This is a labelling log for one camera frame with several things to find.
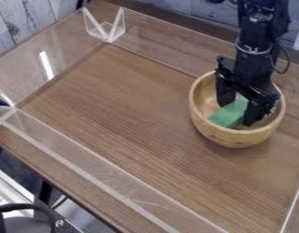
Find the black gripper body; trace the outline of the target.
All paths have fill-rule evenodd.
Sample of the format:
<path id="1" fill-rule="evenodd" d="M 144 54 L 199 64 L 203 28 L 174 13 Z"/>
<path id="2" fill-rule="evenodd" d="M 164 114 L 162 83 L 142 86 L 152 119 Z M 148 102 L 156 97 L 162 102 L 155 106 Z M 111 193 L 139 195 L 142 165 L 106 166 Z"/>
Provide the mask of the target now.
<path id="1" fill-rule="evenodd" d="M 251 48 L 237 40 L 237 58 L 217 58 L 215 75 L 221 74 L 230 81 L 237 93 L 243 96 L 251 91 L 263 93 L 279 100 L 279 91 L 271 81 L 278 59 L 278 51 L 273 44 L 263 49 Z"/>

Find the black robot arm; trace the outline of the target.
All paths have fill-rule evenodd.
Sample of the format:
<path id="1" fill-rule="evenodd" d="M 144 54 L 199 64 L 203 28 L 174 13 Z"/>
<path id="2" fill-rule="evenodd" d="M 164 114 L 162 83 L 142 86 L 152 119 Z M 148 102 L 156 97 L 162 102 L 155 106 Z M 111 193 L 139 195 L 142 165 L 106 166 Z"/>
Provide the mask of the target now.
<path id="1" fill-rule="evenodd" d="M 290 60 L 281 43 L 289 32 L 289 0 L 237 0 L 239 36 L 235 41 L 237 58 L 217 58 L 217 100 L 219 106 L 231 104 L 241 93 L 249 100 L 242 124 L 253 125 L 270 114 L 281 93 L 271 80 L 274 73 L 285 74 L 290 65 L 279 70 L 279 52 Z"/>

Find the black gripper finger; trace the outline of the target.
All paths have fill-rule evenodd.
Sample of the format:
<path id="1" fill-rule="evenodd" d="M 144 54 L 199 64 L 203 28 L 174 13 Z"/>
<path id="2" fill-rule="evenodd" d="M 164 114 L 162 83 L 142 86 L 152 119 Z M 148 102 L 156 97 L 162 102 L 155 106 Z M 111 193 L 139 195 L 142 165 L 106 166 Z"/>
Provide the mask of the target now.
<path id="1" fill-rule="evenodd" d="M 250 127 L 255 122 L 263 119 L 265 115 L 271 113 L 277 99 L 254 91 L 246 94 L 245 97 L 249 99 L 249 104 L 243 115 L 243 125 Z"/>
<path id="2" fill-rule="evenodd" d="M 221 74 L 217 74 L 217 101 L 221 107 L 231 104 L 237 99 L 237 90 L 229 80 Z"/>

